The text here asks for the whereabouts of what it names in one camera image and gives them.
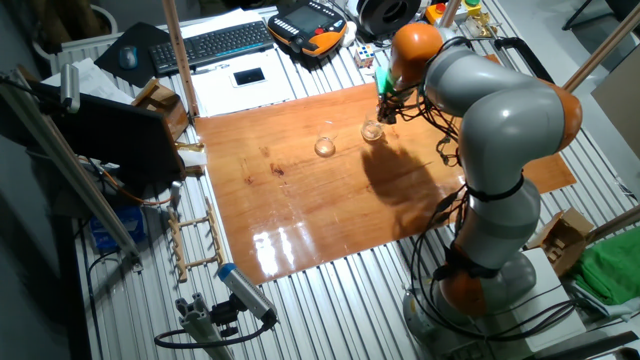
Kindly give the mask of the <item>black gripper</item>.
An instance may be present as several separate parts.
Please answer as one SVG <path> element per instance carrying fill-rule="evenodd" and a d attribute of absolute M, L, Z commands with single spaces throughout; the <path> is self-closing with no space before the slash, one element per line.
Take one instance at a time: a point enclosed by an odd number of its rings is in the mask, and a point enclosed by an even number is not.
<path fill-rule="evenodd" d="M 378 94 L 377 120 L 382 124 L 396 124 L 397 110 L 399 107 L 400 99 L 396 92 L 380 92 Z"/>

